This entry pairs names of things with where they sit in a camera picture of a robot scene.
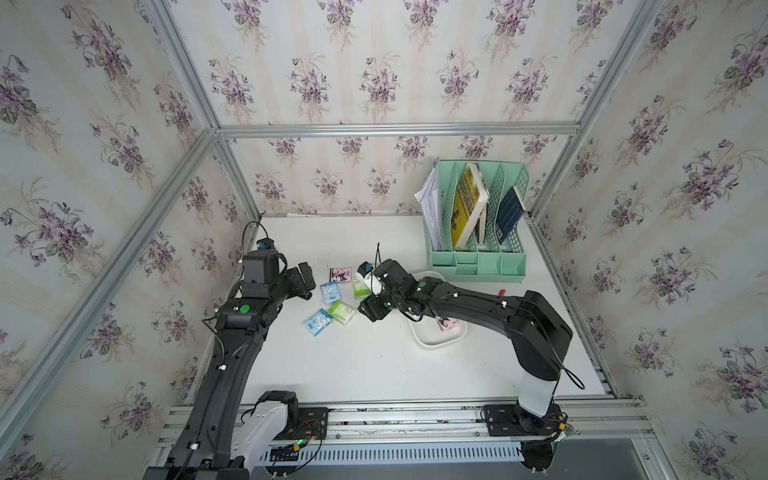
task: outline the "pink package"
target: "pink package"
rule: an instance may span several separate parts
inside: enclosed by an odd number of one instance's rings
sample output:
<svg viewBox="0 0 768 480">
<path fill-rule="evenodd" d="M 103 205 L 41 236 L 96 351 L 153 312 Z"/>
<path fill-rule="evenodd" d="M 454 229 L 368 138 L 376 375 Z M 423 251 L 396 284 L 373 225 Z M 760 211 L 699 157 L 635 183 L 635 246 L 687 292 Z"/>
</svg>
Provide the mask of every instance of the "pink package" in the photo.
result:
<svg viewBox="0 0 768 480">
<path fill-rule="evenodd" d="M 449 316 L 443 316 L 437 319 L 437 324 L 440 325 L 440 330 L 446 331 L 458 325 L 458 320 Z"/>
</svg>

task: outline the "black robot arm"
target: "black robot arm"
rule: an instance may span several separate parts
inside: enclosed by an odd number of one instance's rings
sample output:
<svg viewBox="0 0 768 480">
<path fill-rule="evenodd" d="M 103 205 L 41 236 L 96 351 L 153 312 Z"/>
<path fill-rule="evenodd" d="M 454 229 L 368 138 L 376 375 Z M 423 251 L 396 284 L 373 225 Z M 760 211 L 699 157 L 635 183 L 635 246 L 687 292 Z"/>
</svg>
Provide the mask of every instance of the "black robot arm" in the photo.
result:
<svg viewBox="0 0 768 480">
<path fill-rule="evenodd" d="M 541 294 L 496 296 L 430 276 L 416 281 L 391 259 L 376 267 L 373 275 L 382 292 L 369 296 L 358 308 L 371 321 L 383 319 L 390 310 L 400 310 L 412 320 L 421 316 L 462 319 L 507 336 L 518 362 L 534 377 L 548 382 L 560 377 L 573 332 Z"/>
</svg>

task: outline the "floral wallpaper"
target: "floral wallpaper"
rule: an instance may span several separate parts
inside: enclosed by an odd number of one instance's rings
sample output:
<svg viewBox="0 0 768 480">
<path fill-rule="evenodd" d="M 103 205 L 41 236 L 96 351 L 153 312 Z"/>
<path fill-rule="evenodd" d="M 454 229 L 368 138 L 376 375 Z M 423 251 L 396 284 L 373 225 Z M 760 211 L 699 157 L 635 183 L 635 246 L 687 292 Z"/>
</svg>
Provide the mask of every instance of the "floral wallpaper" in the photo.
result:
<svg viewBox="0 0 768 480">
<path fill-rule="evenodd" d="M 0 2 L 0 68 L 4 402 L 202 128 L 141 2 Z M 207 158 L 0 478 L 141 477 L 164 409 L 194 397 L 243 213 Z"/>
<path fill-rule="evenodd" d="M 221 124 L 576 120 L 637 4 L 169 2 Z"/>
<path fill-rule="evenodd" d="M 527 164 L 531 202 L 565 140 L 565 135 L 248 138 L 232 148 L 267 214 L 418 214 L 413 194 L 438 158 Z"/>
<path fill-rule="evenodd" d="M 193 399 L 197 356 L 210 341 L 199 320 L 223 303 L 240 273 L 246 219 L 214 157 L 188 186 L 193 206 L 185 190 L 19 439 L 5 463 L 8 478 L 140 478 L 166 408 Z M 10 327 L 0 330 L 5 394 L 28 365 L 14 345 L 34 329 Z M 61 432 L 78 441 L 62 442 Z M 88 461 L 94 457 L 110 461 Z"/>
<path fill-rule="evenodd" d="M 0 2 L 0 402 L 201 132 L 147 19 L 133 2 Z M 111 315 L 120 342 L 83 356 L 130 352 Z"/>
<path fill-rule="evenodd" d="M 680 478 L 768 467 L 767 61 L 764 2 L 667 0 L 538 219 Z"/>
</svg>

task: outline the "dark blue book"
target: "dark blue book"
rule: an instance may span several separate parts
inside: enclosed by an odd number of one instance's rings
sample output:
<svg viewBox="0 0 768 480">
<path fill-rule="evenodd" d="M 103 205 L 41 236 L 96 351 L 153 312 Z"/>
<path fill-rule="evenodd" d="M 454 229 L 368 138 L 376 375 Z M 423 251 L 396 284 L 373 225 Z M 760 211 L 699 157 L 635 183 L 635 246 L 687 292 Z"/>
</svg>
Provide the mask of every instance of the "dark blue book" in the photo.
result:
<svg viewBox="0 0 768 480">
<path fill-rule="evenodd" d="M 512 187 L 507 192 L 506 196 L 502 199 L 498 205 L 498 214 L 496 214 L 496 238 L 499 245 L 504 243 L 518 224 L 518 221 L 523 217 L 523 204 L 520 201 L 520 197 L 517 194 L 517 189 Z"/>
</svg>

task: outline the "purple flower pattern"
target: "purple flower pattern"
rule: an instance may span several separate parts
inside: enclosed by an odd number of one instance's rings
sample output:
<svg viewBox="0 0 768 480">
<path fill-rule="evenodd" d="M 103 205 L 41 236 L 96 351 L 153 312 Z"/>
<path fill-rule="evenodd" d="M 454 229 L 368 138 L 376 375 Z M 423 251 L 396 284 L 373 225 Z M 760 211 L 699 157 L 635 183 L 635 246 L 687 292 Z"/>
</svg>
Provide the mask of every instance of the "purple flower pattern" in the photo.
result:
<svg viewBox="0 0 768 480">
<path fill-rule="evenodd" d="M 695 385 L 701 395 L 713 405 L 722 403 L 731 414 L 730 407 L 739 401 L 745 413 L 758 407 L 768 409 L 768 347 L 756 353 L 753 347 L 737 342 L 732 347 L 720 347 L 720 356 L 724 366 L 712 362 L 696 366 L 701 377 Z"/>
<path fill-rule="evenodd" d="M 523 164 L 533 165 L 547 145 L 558 139 L 557 135 L 523 135 L 523 151 L 520 160 Z"/>
<path fill-rule="evenodd" d="M 122 115 L 114 123 L 109 119 L 98 119 L 100 123 L 90 124 L 90 127 L 94 137 L 101 144 L 101 161 L 115 167 L 123 167 L 128 179 L 140 189 L 146 187 L 154 190 L 154 172 L 139 151 L 138 130 L 121 121 Z"/>
<path fill-rule="evenodd" d="M 538 222 L 538 229 L 541 231 L 541 236 L 548 242 L 552 240 L 552 227 L 550 225 L 549 215 L 544 215 L 544 218 Z"/>
<path fill-rule="evenodd" d="M 684 457 L 680 462 L 684 472 L 691 477 L 703 474 L 717 480 L 747 480 L 749 476 L 740 465 L 746 454 L 727 444 L 736 444 L 738 435 L 727 430 L 716 434 L 705 424 L 700 425 L 691 440 L 681 439 L 678 445 Z"/>
<path fill-rule="evenodd" d="M 266 34 L 261 25 L 261 6 L 269 0 L 221 0 L 221 5 L 234 13 L 235 30 L 245 41 L 253 41 L 255 51 L 266 45 Z"/>
<path fill-rule="evenodd" d="M 627 352 L 629 369 L 635 374 L 646 374 L 648 370 L 664 372 L 664 377 L 674 375 L 672 367 L 677 363 L 672 356 L 674 341 L 667 337 L 667 329 L 655 329 L 653 332 L 640 328 L 638 343 Z"/>
<path fill-rule="evenodd" d="M 728 107 L 736 107 L 739 96 L 746 97 L 747 88 L 766 74 L 768 64 L 768 34 L 762 34 L 763 27 L 768 21 L 768 15 L 757 30 L 743 33 L 737 36 L 738 41 L 733 46 L 730 59 L 733 65 L 723 72 L 722 78 L 715 80 L 715 86 L 707 95 L 707 98 L 715 98 L 717 101 L 707 113 L 724 113 Z"/>
<path fill-rule="evenodd" d="M 313 204 L 305 204 L 302 201 L 291 200 L 290 211 L 294 214 L 317 215 L 317 209 Z"/>
<path fill-rule="evenodd" d="M 130 383 L 125 387 L 123 398 L 107 406 L 107 416 L 99 420 L 99 426 L 111 434 L 111 444 L 127 438 L 131 433 L 151 433 L 153 423 L 160 418 L 159 405 L 149 400 L 144 389 L 147 383 Z"/>
<path fill-rule="evenodd" d="M 523 60 L 523 71 L 517 70 L 511 77 L 506 91 L 515 94 L 504 106 L 504 114 L 509 121 L 520 120 L 524 115 L 533 111 L 531 104 L 538 102 L 541 92 L 547 87 L 549 76 L 546 72 L 546 63 L 555 59 L 549 54 L 534 62 L 533 58 Z"/>
<path fill-rule="evenodd" d="M 11 252 L 27 253 L 34 267 L 56 257 L 61 263 L 60 275 L 74 283 L 81 282 L 81 274 L 96 278 L 104 268 L 104 257 L 99 252 L 104 242 L 89 240 L 94 231 L 82 222 L 83 210 L 37 197 L 46 188 L 41 181 L 42 177 L 34 179 L 28 190 L 22 182 L 23 208 L 11 207 L 0 214 L 4 226 L 26 231 L 15 235 Z"/>
<path fill-rule="evenodd" d="M 651 70 L 654 66 L 660 64 L 660 57 L 666 53 L 666 48 L 677 38 L 677 34 L 684 31 L 690 31 L 696 23 L 695 15 L 698 8 L 698 0 L 667 0 L 661 8 L 659 15 L 654 19 L 654 33 L 650 34 L 645 50 L 641 55 L 641 60 L 647 59 L 643 70 Z"/>
<path fill-rule="evenodd" d="M 397 137 L 395 149 L 402 152 L 397 160 L 398 166 L 402 166 L 406 174 L 414 171 L 427 147 L 427 137 Z"/>
<path fill-rule="evenodd" d="M 48 109 L 40 108 L 30 98 L 22 77 L 26 73 L 29 69 L 19 57 L 8 56 L 0 74 L 0 120 L 13 127 L 8 134 L 22 136 L 32 150 L 37 151 L 37 142 L 44 138 L 58 153 L 61 134 L 56 131 L 55 121 L 43 117 Z"/>
<path fill-rule="evenodd" d="M 406 10 L 411 14 L 410 23 L 406 24 L 410 30 L 409 38 L 411 43 L 419 43 L 419 50 L 430 45 L 435 36 L 432 29 L 441 3 L 448 3 L 448 0 L 403 0 Z"/>
<path fill-rule="evenodd" d="M 22 436 L 22 446 L 28 447 L 34 440 L 34 435 L 25 433 Z M 67 471 L 67 465 L 63 465 L 64 454 L 53 454 L 47 460 L 41 461 L 30 450 L 27 448 L 14 449 L 6 464 L 8 469 L 6 475 L 10 476 L 5 477 L 5 480 L 48 480 L 64 477 Z"/>
<path fill-rule="evenodd" d="M 177 393 L 179 402 L 189 402 L 192 400 L 188 397 L 192 390 L 194 377 L 197 374 L 197 364 L 197 357 L 193 356 L 184 362 L 180 370 L 174 372 L 174 380 L 170 383 L 170 389 Z"/>
<path fill-rule="evenodd" d="M 152 328 L 160 333 L 161 345 L 175 342 L 177 345 L 186 346 L 187 340 L 194 340 L 194 328 L 184 318 L 184 303 L 170 300 L 168 306 L 159 312 L 155 312 L 152 320 Z"/>
<path fill-rule="evenodd" d="M 5 343 L 6 339 L 11 342 L 8 332 L 0 332 L 2 343 Z M 11 396 L 29 369 L 31 360 L 21 358 L 26 346 L 26 341 L 22 340 L 15 348 L 0 351 L 0 402 Z"/>
<path fill-rule="evenodd" d="M 647 157 L 650 149 L 660 144 L 667 133 L 672 115 L 681 111 L 685 111 L 685 107 L 678 105 L 677 101 L 668 104 L 664 97 L 656 95 L 653 104 L 643 107 L 640 114 L 629 122 L 633 133 L 619 145 L 616 165 L 622 162 L 622 167 L 639 165 L 637 155 L 643 154 Z"/>
<path fill-rule="evenodd" d="M 290 90 L 301 94 L 297 102 L 299 114 L 306 114 L 311 124 L 321 122 L 323 113 L 327 111 L 323 104 L 328 102 L 330 84 L 318 65 L 324 58 L 313 53 L 307 61 L 301 58 L 291 60 L 296 68 L 290 72 Z"/>
<path fill-rule="evenodd" d="M 358 200 L 347 200 L 344 208 L 345 214 L 365 215 L 371 213 L 371 207 L 361 204 Z"/>
<path fill-rule="evenodd" d="M 96 353 L 104 357 L 104 362 L 120 362 L 120 354 L 125 349 L 134 352 L 135 338 L 131 332 L 118 325 L 117 319 L 111 313 L 115 308 L 115 304 L 110 302 L 109 311 L 101 316 L 99 323 L 85 340 L 80 358 L 89 359 Z"/>
<path fill-rule="evenodd" d="M 270 138 L 267 142 L 275 147 L 275 155 L 280 159 L 281 164 L 288 165 L 288 168 L 294 167 L 299 163 L 299 159 L 296 158 L 296 143 L 300 142 L 301 138 Z"/>
<path fill-rule="evenodd" d="M 209 66 L 214 70 L 210 73 L 211 88 L 214 94 L 222 94 L 226 101 L 224 102 L 224 111 L 227 114 L 234 115 L 240 124 L 249 124 L 250 115 L 256 113 L 249 107 L 253 104 L 253 96 L 250 92 L 252 87 L 248 83 L 248 77 L 240 73 L 237 68 L 242 59 L 228 55 L 224 62 L 212 58 L 208 61 Z"/>
<path fill-rule="evenodd" d="M 184 200 L 187 211 L 194 209 L 197 219 L 201 223 L 208 223 L 210 225 L 214 215 L 210 209 L 213 204 L 208 202 L 205 182 L 200 177 L 195 177 L 187 182 L 187 188 L 181 192 L 181 200 Z"/>
<path fill-rule="evenodd" d="M 320 197 L 323 202 L 333 205 L 338 198 L 339 186 L 343 185 L 344 181 L 338 174 L 333 174 L 328 171 L 327 168 L 322 170 L 315 169 L 315 177 L 312 179 L 312 185 L 320 192 Z"/>
<path fill-rule="evenodd" d="M 360 149 L 364 141 L 368 141 L 368 137 L 342 137 L 336 139 L 336 143 L 341 146 L 341 155 L 350 167 L 360 163 L 362 158 Z"/>
<path fill-rule="evenodd" d="M 360 77 L 360 91 L 367 93 L 364 111 L 370 113 L 374 123 L 379 123 L 386 119 L 388 112 L 393 111 L 392 104 L 395 103 L 396 92 L 400 88 L 397 82 L 397 75 L 392 64 L 398 61 L 400 55 L 388 52 L 381 61 L 375 57 L 366 58 L 368 68 L 362 72 Z"/>
<path fill-rule="evenodd" d="M 493 147 L 492 142 L 493 137 L 488 135 L 465 135 L 458 148 L 464 151 L 464 158 L 477 160 L 488 156 L 488 150 Z"/>
<path fill-rule="evenodd" d="M 624 0 L 578 0 L 576 11 L 579 16 L 576 26 L 571 29 L 570 43 L 578 43 L 576 50 L 588 47 L 589 43 L 598 36 L 598 27 L 608 11 L 615 5 L 622 5 Z"/>
<path fill-rule="evenodd" d="M 640 288 L 635 296 L 640 297 L 642 303 L 653 303 L 657 308 L 660 300 L 664 300 L 668 305 L 679 299 L 688 301 L 700 276 L 707 280 L 717 279 L 712 265 L 693 262 L 692 257 L 690 250 L 681 247 L 677 253 L 664 251 L 661 257 L 651 259 L 656 270 L 653 273 L 643 273 Z"/>
<path fill-rule="evenodd" d="M 373 200 L 378 200 L 380 204 L 384 204 L 389 194 L 389 188 L 396 184 L 397 180 L 391 173 L 382 168 L 372 168 L 371 174 L 366 178 L 366 183 L 371 189 Z"/>
<path fill-rule="evenodd" d="M 154 86 L 154 94 L 160 98 L 160 113 L 165 120 L 165 126 L 176 127 L 176 135 L 187 148 L 191 148 L 196 140 L 195 129 L 192 127 L 192 114 L 189 102 L 170 82 L 173 72 L 163 75 L 163 83 Z"/>
<path fill-rule="evenodd" d="M 579 148 L 576 153 L 576 165 L 571 172 L 571 178 L 574 179 L 571 188 L 579 187 L 587 175 L 598 171 L 602 160 L 603 157 L 598 154 L 598 142 L 590 138 L 587 144 Z"/>
<path fill-rule="evenodd" d="M 608 214 L 604 222 L 608 225 L 608 231 L 605 235 L 615 237 L 624 231 L 624 227 L 630 223 L 640 225 L 645 220 L 643 213 L 650 210 L 648 205 L 642 202 L 643 189 L 637 187 L 634 182 L 628 189 L 616 192 L 614 200 L 614 209 Z"/>
<path fill-rule="evenodd" d="M 395 210 L 396 214 L 402 214 L 402 215 L 419 215 L 421 213 L 421 209 L 419 208 L 419 202 L 416 200 L 406 203 L 406 202 L 400 202 L 397 204 L 397 210 Z"/>
<path fill-rule="evenodd" d="M 595 345 L 597 345 L 600 350 L 605 350 L 608 340 L 615 341 L 613 331 L 605 328 L 605 321 L 602 316 L 591 316 L 587 318 L 587 323 L 589 325 L 589 333 L 592 335 Z"/>
<path fill-rule="evenodd" d="M 760 150 L 735 151 L 732 141 L 724 138 L 717 144 L 717 150 L 697 152 L 696 160 L 683 166 L 683 172 L 688 174 L 688 180 L 675 183 L 662 196 L 667 204 L 661 213 L 669 214 L 677 220 L 686 216 L 695 220 L 694 209 L 709 211 L 715 202 L 728 201 L 730 195 L 739 185 L 739 172 L 748 161 L 753 167 L 768 164 L 761 157 Z"/>
<path fill-rule="evenodd" d="M 531 182 L 531 186 L 528 188 L 528 192 L 530 192 L 528 194 L 529 196 L 528 198 L 530 198 L 531 200 L 534 200 L 536 198 L 539 192 L 541 192 L 541 186 L 544 184 L 544 180 L 546 178 L 547 178 L 547 172 L 544 172 L 543 174 L 541 174 L 539 178 Z"/>
<path fill-rule="evenodd" d="M 533 16 L 535 0 L 492 0 L 491 11 L 486 15 L 496 25 L 485 38 L 483 51 L 491 51 L 491 62 L 497 57 L 504 60 L 510 50 L 517 47 L 515 38 L 525 33 L 527 20 Z"/>
<path fill-rule="evenodd" d="M 75 47 L 83 51 L 85 66 L 101 67 L 107 77 L 104 86 L 114 99 L 118 103 L 125 100 L 135 111 L 141 99 L 136 88 L 139 80 L 128 74 L 133 65 L 123 51 L 124 42 L 89 8 L 67 4 L 61 8 L 61 13 L 74 27 L 72 38 Z"/>
<path fill-rule="evenodd" d="M 578 264 L 575 259 L 560 264 L 560 276 L 571 290 L 578 290 Z"/>
<path fill-rule="evenodd" d="M 223 219 L 233 225 L 240 221 L 240 214 L 237 212 L 237 198 L 233 194 L 221 195 L 219 197 L 219 207 L 221 207 L 221 217 Z"/>
<path fill-rule="evenodd" d="M 589 101 L 589 97 L 592 96 L 592 91 L 598 84 L 600 73 L 602 73 L 603 67 L 605 67 L 606 63 L 607 61 L 600 60 L 598 62 L 598 67 L 595 68 L 594 71 L 589 72 L 589 74 L 584 77 L 584 80 L 581 81 L 581 85 L 579 86 L 578 90 L 576 90 L 576 93 L 580 94 L 581 98 L 571 107 L 571 115 L 573 115 L 575 118 L 578 118 L 581 115 L 581 112 L 587 106 L 587 101 Z"/>
<path fill-rule="evenodd" d="M 197 269 L 205 270 L 214 276 L 221 274 L 221 264 L 214 251 L 214 239 L 203 238 L 195 241 L 192 247 L 192 257 L 197 260 Z"/>
<path fill-rule="evenodd" d="M 463 51 L 458 55 L 451 50 L 445 61 L 445 67 L 438 70 L 437 75 L 443 85 L 442 106 L 452 114 L 466 102 L 466 89 L 469 82 L 476 80 L 480 71 L 475 67 L 478 58 L 468 58 Z"/>
<path fill-rule="evenodd" d="M 279 175 L 280 173 L 272 171 L 256 174 L 256 180 L 253 182 L 253 189 L 262 194 L 265 202 L 272 208 L 279 208 L 286 197 L 286 189 L 280 182 Z"/>
<path fill-rule="evenodd" d="M 176 247 L 170 244 L 170 235 L 157 232 L 155 238 L 150 240 L 147 251 L 139 257 L 138 265 L 144 269 L 147 276 L 157 272 L 160 281 L 167 288 L 170 282 L 179 284 L 181 275 L 181 258 L 174 258 Z"/>
<path fill-rule="evenodd" d="M 568 213 L 568 224 L 563 230 L 562 238 L 565 241 L 563 248 L 568 248 L 576 240 L 586 240 L 587 230 L 589 225 L 587 224 L 587 214 L 584 213 L 584 208 L 579 207 L 575 212 Z"/>
<path fill-rule="evenodd" d="M 621 261 L 616 260 L 615 255 L 611 255 L 605 260 L 598 258 L 598 265 L 595 267 L 595 270 L 590 281 L 591 290 L 589 295 L 599 296 L 612 290 L 614 293 L 621 291 L 621 284 L 624 283 L 624 278 L 619 274 L 619 271 L 621 271 Z"/>
<path fill-rule="evenodd" d="M 352 25 L 352 14 L 355 12 L 355 2 L 362 3 L 362 0 L 317 0 L 317 5 L 328 12 L 326 15 L 326 30 L 330 35 L 331 42 L 338 42 L 339 50 L 349 47 L 354 37 Z"/>
</svg>

